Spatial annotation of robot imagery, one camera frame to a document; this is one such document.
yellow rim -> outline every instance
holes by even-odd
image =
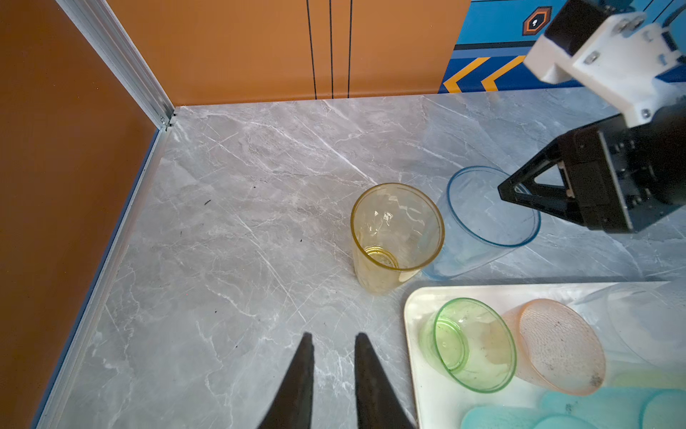
[[[431,255],[431,257],[429,257],[429,259],[424,261],[424,263],[421,265],[417,265],[417,266],[414,266],[411,268],[393,268],[391,266],[384,265],[381,262],[378,262],[377,260],[372,258],[371,256],[367,255],[367,252],[364,251],[364,248],[362,248],[362,246],[357,241],[357,236],[355,235],[355,225],[354,225],[355,211],[357,210],[357,206],[364,199],[364,197],[366,197],[367,195],[374,192],[377,188],[380,188],[382,186],[388,186],[388,185],[396,185],[398,187],[401,187],[405,190],[408,190],[408,191],[416,194],[419,198],[424,200],[424,202],[426,202],[429,205],[429,207],[431,207],[431,210],[434,211],[434,215],[436,215],[436,217],[438,218],[438,224],[439,224],[438,229],[440,230],[440,239],[438,241],[438,246],[436,247],[436,251],[434,252],[434,254]],[[376,185],[374,187],[367,189],[365,192],[362,193],[362,195],[359,196],[357,201],[355,201],[355,205],[353,205],[353,211],[350,213],[350,231],[353,234],[353,241],[355,241],[355,245],[357,246],[357,249],[360,252],[362,252],[362,255],[364,255],[368,260],[373,262],[375,265],[378,265],[382,268],[386,268],[386,269],[391,270],[391,271],[405,271],[405,272],[406,271],[415,271],[415,270],[420,270],[420,269],[426,267],[427,265],[432,263],[433,260],[438,256],[438,254],[440,253],[440,250],[443,248],[443,240],[445,239],[445,225],[443,224],[443,217],[441,216],[440,211],[438,210],[438,207],[434,204],[433,201],[431,201],[431,198],[426,196],[426,194],[424,194],[422,191],[420,191],[419,189],[417,189],[415,187],[404,185],[402,183],[395,183],[395,182],[382,183],[380,185]]]

transparent cup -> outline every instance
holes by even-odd
[[[578,397],[548,392],[541,408],[573,415],[600,429],[676,429],[686,427],[686,391],[606,387]]]
[[[350,227],[357,280],[373,294],[411,279],[443,245],[443,219],[434,202],[400,183],[367,189],[355,202]]]
[[[509,175],[473,166],[453,175],[438,200],[445,221],[445,243],[424,274],[447,280],[487,264],[531,242],[541,228],[537,210],[500,199],[498,185]],[[518,192],[529,194],[522,185]]]
[[[509,406],[478,406],[462,419],[461,429],[597,429],[571,415]]]
[[[419,348],[435,370],[478,393],[502,390],[517,368],[507,325],[471,298],[448,301],[431,315],[420,330]]]
[[[686,280],[617,283],[569,304],[595,330],[608,360],[686,371]]]
[[[605,355],[593,328],[566,305],[535,299],[505,314],[519,364],[517,377],[572,395],[590,395],[605,379]]]

yellow chevron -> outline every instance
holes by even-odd
[[[508,62],[504,66],[500,67],[498,70],[494,71],[486,79],[482,80],[481,84],[484,85],[484,89],[487,91],[498,91],[498,87],[495,86],[495,80],[503,74],[520,65],[521,62],[524,61],[524,58],[526,58],[526,55],[520,55],[516,57],[514,60]]]
[[[462,70],[460,70],[459,72],[452,75],[452,77],[450,79],[443,82],[443,84],[445,85],[445,88],[448,90],[448,92],[450,94],[461,93],[462,90],[458,86],[458,80],[460,80],[464,76],[467,76],[468,74],[470,74],[472,71],[474,71],[474,69],[476,69],[480,65],[484,64],[486,62],[486,60],[488,60],[489,58],[490,58],[490,56],[475,59],[474,61],[472,61],[468,65],[466,65]]]

black line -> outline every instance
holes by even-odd
[[[658,19],[660,19],[660,16],[662,16],[662,14],[665,13],[665,11],[666,11],[667,9],[670,8],[670,6],[672,5],[672,3],[674,3],[674,0],[672,0],[672,1],[667,5],[666,8],[662,9],[662,12],[660,12],[660,15],[658,15],[657,18],[653,19],[652,22],[655,22],[655,21],[657,21]]]
[[[465,49],[491,49],[495,47],[529,47],[533,46],[535,40],[525,40],[522,42],[497,42],[497,43],[463,43],[455,45],[454,51],[462,51]]]
[[[333,98],[333,24],[331,23],[331,0],[329,0],[329,44],[331,48],[331,98]]]
[[[307,27],[309,28],[309,54],[312,57],[312,82],[314,83],[314,99],[317,99],[317,77],[314,74],[314,49],[312,49],[312,24],[309,21],[309,0],[307,3]]]
[[[643,11],[644,11],[644,12],[650,7],[650,5],[652,5],[652,2],[653,2],[653,1],[655,1],[655,0],[650,0],[650,3],[648,3],[648,5],[647,5],[646,7],[643,8]]]
[[[350,38],[348,39],[348,98],[350,98],[350,59],[353,48],[353,0],[350,0]]]

white tray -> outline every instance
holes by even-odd
[[[646,282],[655,284],[663,282]],[[444,303],[459,297],[474,298],[499,314],[536,298],[570,303],[613,283],[553,283],[497,286],[443,286],[415,290],[405,302],[405,334],[410,353],[414,401],[420,429],[458,429],[467,411],[479,405],[536,408],[545,389],[519,378],[497,393],[476,393],[439,374],[419,349],[419,329]]]

